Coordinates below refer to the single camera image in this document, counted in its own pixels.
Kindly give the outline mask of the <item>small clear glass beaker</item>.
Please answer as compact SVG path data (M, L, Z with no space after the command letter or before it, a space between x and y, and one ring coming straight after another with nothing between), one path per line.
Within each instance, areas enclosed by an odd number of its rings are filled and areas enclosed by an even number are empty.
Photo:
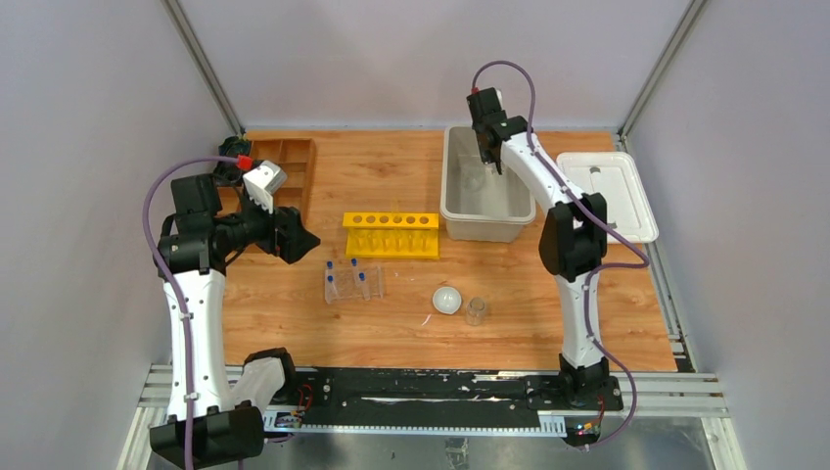
M486 171L479 166L464 166L460 169L459 180L462 194L474 194L481 191L486 184Z

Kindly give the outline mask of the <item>white plastic bin lid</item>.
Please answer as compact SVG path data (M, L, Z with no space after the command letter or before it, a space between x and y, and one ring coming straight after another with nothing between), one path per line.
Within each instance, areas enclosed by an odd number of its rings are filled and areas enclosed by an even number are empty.
M629 242L648 244L659 237L633 158L625 152L569 152L558 167L584 193L600 193L607 202L607 224Z

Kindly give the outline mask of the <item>white porcelain evaporating dish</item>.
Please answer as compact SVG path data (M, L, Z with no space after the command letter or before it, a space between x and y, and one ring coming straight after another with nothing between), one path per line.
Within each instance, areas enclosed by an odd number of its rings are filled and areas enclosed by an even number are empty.
M460 292L450 286L442 286L435 290L432 296L434 309L445 315L455 314L463 304Z

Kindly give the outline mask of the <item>small glass flask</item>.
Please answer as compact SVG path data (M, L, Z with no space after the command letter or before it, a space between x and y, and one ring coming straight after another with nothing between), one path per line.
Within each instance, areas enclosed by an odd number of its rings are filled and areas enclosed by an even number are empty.
M489 312L489 305L481 297L473 297L465 307L465 320L468 325L479 326L484 323Z

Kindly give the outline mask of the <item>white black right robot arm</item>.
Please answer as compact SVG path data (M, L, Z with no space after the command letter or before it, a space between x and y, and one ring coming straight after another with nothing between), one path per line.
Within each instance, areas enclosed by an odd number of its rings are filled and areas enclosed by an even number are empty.
M576 409L620 410L619 383L601 351L598 282L589 274L608 251L607 203L557 167L523 117L508 117L499 92L474 87L466 99L481 158L513 171L545 212L539 257L559 290L564 339L553 394Z

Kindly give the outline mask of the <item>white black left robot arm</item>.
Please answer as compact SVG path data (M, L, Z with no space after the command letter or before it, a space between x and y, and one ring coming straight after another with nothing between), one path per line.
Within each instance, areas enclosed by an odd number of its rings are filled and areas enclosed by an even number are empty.
M271 401L292 402L300 378L283 348L250 354L236 383L227 377L222 306L228 257L251 245L291 264L316 248L294 207L273 195L286 182L278 169L242 178L238 211L222 208L207 173L171 183L175 211L150 242L163 280L172 334L173 378L166 421L149 432L154 453L180 469L204 469L260 455Z

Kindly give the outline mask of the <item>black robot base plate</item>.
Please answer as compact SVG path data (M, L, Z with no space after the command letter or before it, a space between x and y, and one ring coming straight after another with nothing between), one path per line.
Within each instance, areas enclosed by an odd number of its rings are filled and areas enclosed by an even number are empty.
M541 411L584 412L589 420L623 409L617 378L593 382L564 373L320 367L297 373L272 404L304 427L507 429L536 427Z

